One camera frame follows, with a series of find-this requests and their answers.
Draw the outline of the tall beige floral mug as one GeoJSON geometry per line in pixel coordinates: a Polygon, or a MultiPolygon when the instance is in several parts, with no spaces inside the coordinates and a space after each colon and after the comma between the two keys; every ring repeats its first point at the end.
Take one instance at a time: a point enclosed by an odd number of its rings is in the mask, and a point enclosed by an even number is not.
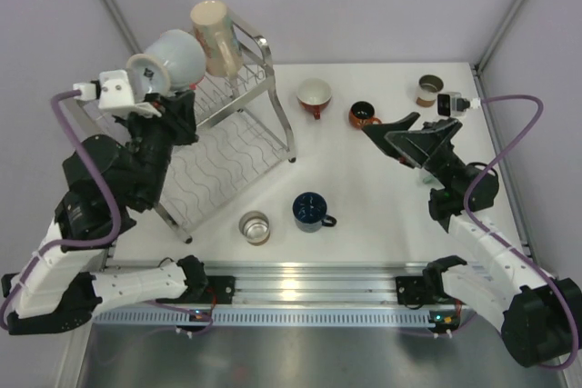
{"type": "Polygon", "coordinates": [[[235,78],[243,66],[242,51],[228,7],[219,0],[198,3],[190,12],[194,36],[206,55],[206,71],[235,78]]]}

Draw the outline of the mint green cup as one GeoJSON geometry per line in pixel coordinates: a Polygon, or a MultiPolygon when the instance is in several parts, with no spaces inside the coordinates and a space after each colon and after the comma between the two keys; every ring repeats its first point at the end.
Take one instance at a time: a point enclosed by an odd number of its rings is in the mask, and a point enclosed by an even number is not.
{"type": "Polygon", "coordinates": [[[419,170],[419,181],[421,184],[432,184],[436,178],[425,169],[419,170]]]}

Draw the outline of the orange black round mug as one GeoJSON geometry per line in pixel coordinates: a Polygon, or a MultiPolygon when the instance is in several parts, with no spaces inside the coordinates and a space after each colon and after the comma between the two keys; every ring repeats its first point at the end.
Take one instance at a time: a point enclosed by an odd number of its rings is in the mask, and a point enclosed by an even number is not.
{"type": "Polygon", "coordinates": [[[362,129],[369,124],[382,124],[382,121],[376,117],[375,107],[367,101],[358,101],[352,104],[348,121],[355,129],[362,129]]]}

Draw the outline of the light blue mug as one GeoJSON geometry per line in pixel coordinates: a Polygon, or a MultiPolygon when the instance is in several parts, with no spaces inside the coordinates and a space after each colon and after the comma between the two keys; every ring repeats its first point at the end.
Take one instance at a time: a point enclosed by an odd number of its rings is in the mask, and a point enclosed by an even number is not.
{"type": "Polygon", "coordinates": [[[125,68],[146,93],[169,95],[187,90],[206,74],[206,54],[194,36],[180,29],[162,33],[147,49],[132,55],[125,68]]]}

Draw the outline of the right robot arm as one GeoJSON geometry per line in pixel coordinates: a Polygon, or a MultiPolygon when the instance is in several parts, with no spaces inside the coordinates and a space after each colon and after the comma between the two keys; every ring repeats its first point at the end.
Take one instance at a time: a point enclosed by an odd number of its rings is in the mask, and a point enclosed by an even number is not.
{"type": "Polygon", "coordinates": [[[417,131],[412,113],[392,124],[369,124],[363,131],[385,155],[431,174],[428,211],[483,267],[475,271],[462,257],[449,255],[427,264],[421,288],[432,302],[458,300],[471,307],[500,334],[511,357],[524,367],[581,346],[581,290],[570,279],[557,280],[511,244],[488,219],[499,191],[496,171],[464,163],[451,143],[462,124],[455,118],[426,122],[417,131]]]}

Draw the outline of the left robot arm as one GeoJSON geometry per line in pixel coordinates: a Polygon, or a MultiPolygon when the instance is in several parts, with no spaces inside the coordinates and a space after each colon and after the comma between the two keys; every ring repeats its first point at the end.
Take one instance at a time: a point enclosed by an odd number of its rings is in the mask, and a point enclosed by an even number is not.
{"type": "Polygon", "coordinates": [[[133,303],[195,303],[209,285],[203,263],[193,255],[126,274],[86,269],[135,226],[130,211],[158,206],[174,148],[198,139],[194,90],[174,98],[148,95],[158,116],[116,117],[130,135],[126,144],[105,134],[78,139],[60,103],[79,95],[71,91],[51,100],[75,152],[63,162],[68,191],[46,238],[21,273],[1,280],[1,327],[11,335],[68,332],[133,303]]]}

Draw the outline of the red cup white interior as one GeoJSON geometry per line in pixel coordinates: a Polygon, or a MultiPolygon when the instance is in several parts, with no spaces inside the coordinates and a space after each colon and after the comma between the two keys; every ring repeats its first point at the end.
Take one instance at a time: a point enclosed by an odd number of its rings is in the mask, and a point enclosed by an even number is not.
{"type": "Polygon", "coordinates": [[[308,78],[298,86],[296,98],[306,111],[319,120],[332,100],[332,89],[322,79],[308,78]]]}

